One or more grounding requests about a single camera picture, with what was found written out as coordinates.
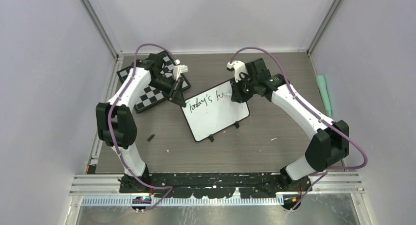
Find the small black-framed whiteboard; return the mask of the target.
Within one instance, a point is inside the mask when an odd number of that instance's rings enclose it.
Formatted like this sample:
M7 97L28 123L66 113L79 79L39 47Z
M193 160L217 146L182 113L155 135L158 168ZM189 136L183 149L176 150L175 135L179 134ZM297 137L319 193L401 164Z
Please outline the small black-framed whiteboard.
M181 111L195 142L213 141L214 134L230 126L239 128L239 122L250 116L247 103L232 102L224 93L232 94L229 80L185 100Z

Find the black marker cap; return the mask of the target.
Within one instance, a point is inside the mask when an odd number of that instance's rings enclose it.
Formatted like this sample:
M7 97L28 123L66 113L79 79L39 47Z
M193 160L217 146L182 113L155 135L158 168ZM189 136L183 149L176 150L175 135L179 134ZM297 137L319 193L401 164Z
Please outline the black marker cap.
M147 141L150 142L155 137L154 134L152 134L150 137L148 137Z

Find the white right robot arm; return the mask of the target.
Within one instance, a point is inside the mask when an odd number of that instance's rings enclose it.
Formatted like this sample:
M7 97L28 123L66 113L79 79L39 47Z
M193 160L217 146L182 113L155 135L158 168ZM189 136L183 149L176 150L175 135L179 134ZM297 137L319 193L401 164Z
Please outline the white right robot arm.
M280 170L281 188L292 191L304 177L322 172L349 155L349 143L343 137L349 135L348 124L319 112L282 74L271 75L262 58L248 63L229 62L227 70L234 73L230 81L233 102L247 102L254 95L265 97L292 117L310 139L304 155Z

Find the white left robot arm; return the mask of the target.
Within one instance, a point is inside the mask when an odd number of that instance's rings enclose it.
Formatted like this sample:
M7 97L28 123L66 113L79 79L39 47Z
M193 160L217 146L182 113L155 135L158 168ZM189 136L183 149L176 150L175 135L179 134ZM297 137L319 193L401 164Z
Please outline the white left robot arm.
M121 161L125 174L122 181L131 183L140 193L146 192L151 185L148 166L135 145L137 126L132 111L141 92L146 87L154 87L168 101L185 107L182 74L188 71L188 67L176 59L171 63L172 75L166 77L161 72L167 65L167 60L158 53L134 60L120 89L107 102L96 106L99 139L111 147Z

